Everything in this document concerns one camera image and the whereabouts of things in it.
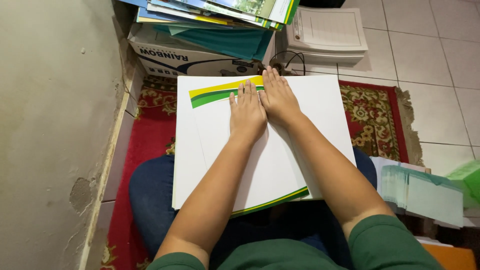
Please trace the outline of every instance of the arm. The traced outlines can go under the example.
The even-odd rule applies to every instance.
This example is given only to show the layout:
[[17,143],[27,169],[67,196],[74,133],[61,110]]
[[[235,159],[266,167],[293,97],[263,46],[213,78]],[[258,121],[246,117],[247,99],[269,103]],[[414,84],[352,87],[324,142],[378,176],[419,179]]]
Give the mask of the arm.
[[268,119],[285,127],[299,145],[346,238],[368,216],[394,216],[363,174],[300,111],[287,80],[271,67],[264,71],[263,79],[265,91],[259,94]]
[[197,257],[208,269],[210,253],[232,214],[252,147],[266,128],[265,110],[250,81],[245,88],[240,84],[238,103],[233,93],[229,99],[230,138],[183,204],[155,258],[185,252]]

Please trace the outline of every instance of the forearm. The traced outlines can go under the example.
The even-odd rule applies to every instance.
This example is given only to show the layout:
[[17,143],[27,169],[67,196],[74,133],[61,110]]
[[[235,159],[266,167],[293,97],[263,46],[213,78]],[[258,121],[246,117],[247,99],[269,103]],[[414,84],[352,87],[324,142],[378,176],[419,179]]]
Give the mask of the forearm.
[[288,132],[315,175],[320,192],[346,237],[367,216],[393,215],[363,174],[305,116],[296,117]]
[[251,146],[230,139],[215,162],[187,198],[170,227],[156,258],[176,252],[174,242],[196,245],[203,250],[194,254],[202,262],[220,238],[232,213],[240,180]]

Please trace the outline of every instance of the wall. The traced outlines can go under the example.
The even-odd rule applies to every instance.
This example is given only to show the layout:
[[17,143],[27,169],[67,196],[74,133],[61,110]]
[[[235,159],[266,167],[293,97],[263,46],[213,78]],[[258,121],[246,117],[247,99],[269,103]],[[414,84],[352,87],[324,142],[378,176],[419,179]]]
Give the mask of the wall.
[[0,10],[1,268],[76,269],[123,93],[112,3]]

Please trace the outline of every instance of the green sleeve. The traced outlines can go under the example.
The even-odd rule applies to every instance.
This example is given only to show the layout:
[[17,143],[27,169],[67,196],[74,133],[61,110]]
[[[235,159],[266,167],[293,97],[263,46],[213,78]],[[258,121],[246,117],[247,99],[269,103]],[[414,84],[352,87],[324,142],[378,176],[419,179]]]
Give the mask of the green sleeve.
[[357,270],[433,270],[442,266],[396,217],[375,215],[360,221],[348,238]]
[[146,270],[205,270],[205,267],[191,254],[174,252],[154,260]]

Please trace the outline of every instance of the left hand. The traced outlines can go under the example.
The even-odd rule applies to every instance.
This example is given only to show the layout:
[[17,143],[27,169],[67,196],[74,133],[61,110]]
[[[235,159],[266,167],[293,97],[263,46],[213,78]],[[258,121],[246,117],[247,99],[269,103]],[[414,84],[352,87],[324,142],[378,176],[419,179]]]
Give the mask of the left hand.
[[238,98],[230,93],[230,138],[244,141],[249,146],[264,134],[267,115],[259,101],[257,87],[247,80],[245,86],[239,85]]

